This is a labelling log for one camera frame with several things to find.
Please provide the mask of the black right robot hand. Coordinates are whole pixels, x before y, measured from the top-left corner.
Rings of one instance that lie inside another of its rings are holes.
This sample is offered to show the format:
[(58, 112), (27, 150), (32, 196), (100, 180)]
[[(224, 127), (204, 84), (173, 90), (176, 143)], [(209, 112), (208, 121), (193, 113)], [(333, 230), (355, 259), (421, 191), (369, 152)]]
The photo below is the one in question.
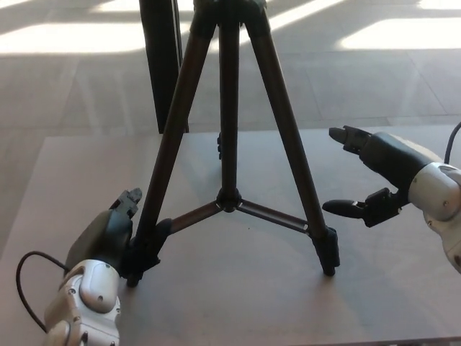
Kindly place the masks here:
[(369, 133), (359, 128), (330, 128), (329, 136), (343, 145), (343, 150), (356, 154), (362, 163), (384, 177), (397, 192), (382, 188), (363, 202), (330, 200), (322, 205), (326, 212), (346, 218), (362, 219), (371, 228), (396, 217), (409, 204), (410, 185), (425, 166), (442, 159), (414, 142), (386, 132)]

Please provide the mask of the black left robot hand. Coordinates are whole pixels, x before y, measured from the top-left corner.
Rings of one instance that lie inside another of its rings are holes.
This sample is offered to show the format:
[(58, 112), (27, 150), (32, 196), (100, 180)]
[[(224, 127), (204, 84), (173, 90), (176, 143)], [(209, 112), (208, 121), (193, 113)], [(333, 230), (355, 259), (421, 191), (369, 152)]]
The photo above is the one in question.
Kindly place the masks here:
[(125, 274), (122, 260), (133, 235), (133, 217), (143, 194), (140, 188), (124, 190), (106, 210), (99, 213), (71, 245), (65, 265), (70, 270), (84, 260), (99, 260)]

